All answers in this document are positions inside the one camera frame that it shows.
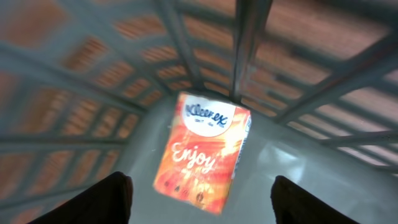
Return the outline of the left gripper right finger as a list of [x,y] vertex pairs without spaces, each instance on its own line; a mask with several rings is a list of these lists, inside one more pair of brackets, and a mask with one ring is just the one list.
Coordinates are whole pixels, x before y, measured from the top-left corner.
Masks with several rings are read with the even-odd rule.
[[283,175],[271,188],[276,224],[359,224]]

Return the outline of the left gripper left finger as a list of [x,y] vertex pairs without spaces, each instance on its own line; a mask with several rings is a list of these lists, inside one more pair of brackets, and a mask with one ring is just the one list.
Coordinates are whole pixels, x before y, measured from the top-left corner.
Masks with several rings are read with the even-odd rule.
[[114,172],[31,224],[128,224],[132,179]]

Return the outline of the orange Kleenex tissue pack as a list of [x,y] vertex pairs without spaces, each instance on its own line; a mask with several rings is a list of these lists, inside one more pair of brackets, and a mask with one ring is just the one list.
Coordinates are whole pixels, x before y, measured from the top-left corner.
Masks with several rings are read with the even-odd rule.
[[240,106],[181,92],[153,187],[221,214],[251,127]]

